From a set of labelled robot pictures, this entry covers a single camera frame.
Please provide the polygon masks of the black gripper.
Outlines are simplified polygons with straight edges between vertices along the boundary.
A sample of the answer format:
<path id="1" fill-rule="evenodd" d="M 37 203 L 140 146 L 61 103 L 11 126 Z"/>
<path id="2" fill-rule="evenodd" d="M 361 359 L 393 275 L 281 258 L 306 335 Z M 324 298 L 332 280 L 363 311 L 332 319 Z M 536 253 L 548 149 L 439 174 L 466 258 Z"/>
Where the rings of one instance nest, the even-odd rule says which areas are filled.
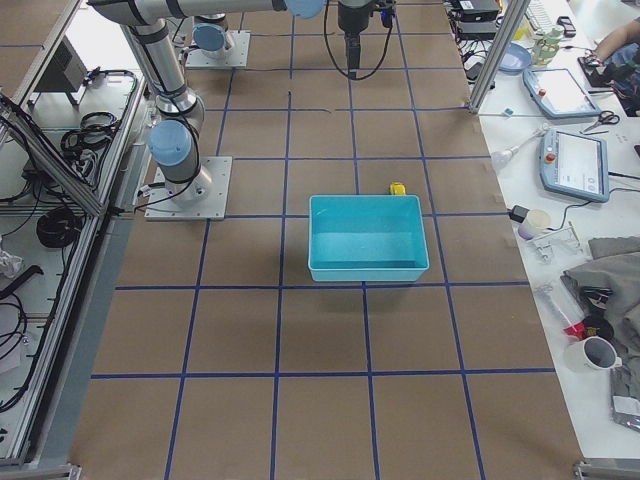
<path id="1" fill-rule="evenodd" d="M 360 34 L 369 26 L 369 19 L 379 13 L 382 26 L 389 29 L 395 17 L 394 0 L 339 0 L 338 26 L 345 34 L 345 56 L 348 70 L 360 69 Z"/>

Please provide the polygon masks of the person forearm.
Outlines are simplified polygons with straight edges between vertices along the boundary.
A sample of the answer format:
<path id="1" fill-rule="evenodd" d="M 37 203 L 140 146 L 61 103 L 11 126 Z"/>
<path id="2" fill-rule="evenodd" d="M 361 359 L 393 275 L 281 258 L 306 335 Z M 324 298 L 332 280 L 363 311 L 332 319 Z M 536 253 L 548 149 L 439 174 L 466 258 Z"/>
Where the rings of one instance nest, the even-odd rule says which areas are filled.
<path id="1" fill-rule="evenodd" d="M 606 35 L 596 46 L 594 56 L 600 62 L 610 58 L 617 50 L 639 41 L 640 25 L 633 20 Z"/>

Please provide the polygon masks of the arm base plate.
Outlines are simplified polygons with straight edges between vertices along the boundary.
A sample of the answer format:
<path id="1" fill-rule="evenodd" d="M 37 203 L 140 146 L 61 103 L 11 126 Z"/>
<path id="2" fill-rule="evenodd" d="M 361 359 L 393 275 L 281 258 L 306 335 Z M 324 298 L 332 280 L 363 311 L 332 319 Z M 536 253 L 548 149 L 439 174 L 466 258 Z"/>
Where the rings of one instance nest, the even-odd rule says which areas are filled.
<path id="1" fill-rule="evenodd" d="M 163 186 L 150 193 L 150 207 L 144 216 L 150 221 L 223 220 L 225 218 L 231 178 L 230 156 L 201 157 L 199 175 L 183 191 L 183 186 L 166 183 L 156 168 L 154 181 Z"/>
<path id="2" fill-rule="evenodd" d="M 250 32 L 220 30 L 200 25 L 193 30 L 192 45 L 184 58 L 187 69 L 243 69 L 247 65 Z"/>

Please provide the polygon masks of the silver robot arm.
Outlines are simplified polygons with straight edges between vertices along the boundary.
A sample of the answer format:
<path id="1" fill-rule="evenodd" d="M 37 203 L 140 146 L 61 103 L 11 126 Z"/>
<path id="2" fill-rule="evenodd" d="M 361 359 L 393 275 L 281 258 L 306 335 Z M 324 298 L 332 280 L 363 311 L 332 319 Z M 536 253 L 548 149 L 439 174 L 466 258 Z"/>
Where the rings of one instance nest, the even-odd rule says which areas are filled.
<path id="1" fill-rule="evenodd" d="M 160 206 L 166 216 L 182 216 L 189 207 L 202 208 L 214 180 L 199 153 L 204 103 L 188 87 L 166 20 L 237 12 L 287 11 L 309 19 L 321 1 L 90 1 L 107 20 L 121 26 L 134 57 L 151 84 L 161 121 L 150 130 L 147 145 L 164 177 L 165 197 L 146 207 Z"/>
<path id="2" fill-rule="evenodd" d="M 358 80 L 361 68 L 361 34 L 369 26 L 374 14 L 380 15 L 382 26 L 391 31 L 396 14 L 394 1 L 339 1 L 337 3 L 338 27 L 343 32 L 346 66 L 340 67 L 328 44 L 328 1 L 287 1 L 286 8 L 295 17 L 313 18 L 324 13 L 323 38 L 325 48 L 336 70 L 342 75 Z M 183 66 L 191 70 L 231 70 L 247 65 L 250 32 L 232 30 L 224 13 L 193 18 L 191 44 L 182 50 Z"/>

